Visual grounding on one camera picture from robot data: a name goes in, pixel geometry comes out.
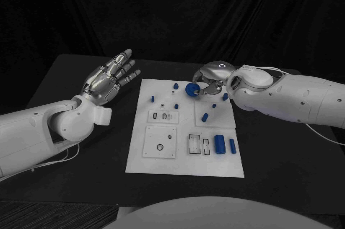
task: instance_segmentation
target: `small blue part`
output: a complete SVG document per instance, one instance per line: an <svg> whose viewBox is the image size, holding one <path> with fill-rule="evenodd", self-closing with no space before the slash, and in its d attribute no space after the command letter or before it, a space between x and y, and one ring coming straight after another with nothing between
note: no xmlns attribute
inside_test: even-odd
<svg viewBox="0 0 345 229"><path fill-rule="evenodd" d="M185 92L191 97L197 97L198 95L194 93L197 90L201 90L200 85L197 83L189 83L185 87Z"/></svg>
<svg viewBox="0 0 345 229"><path fill-rule="evenodd" d="M208 113L204 114L202 121L205 122L208 118Z"/></svg>
<svg viewBox="0 0 345 229"><path fill-rule="evenodd" d="M230 139L230 147L231 147L231 153L236 154L236 141L233 138Z"/></svg>
<svg viewBox="0 0 345 229"><path fill-rule="evenodd" d="M228 99L228 94L226 93L223 96L223 101L226 101Z"/></svg>
<svg viewBox="0 0 345 229"><path fill-rule="evenodd" d="M226 140L223 135L214 136L214 143L215 143L215 153L224 154L227 151L226 151Z"/></svg>

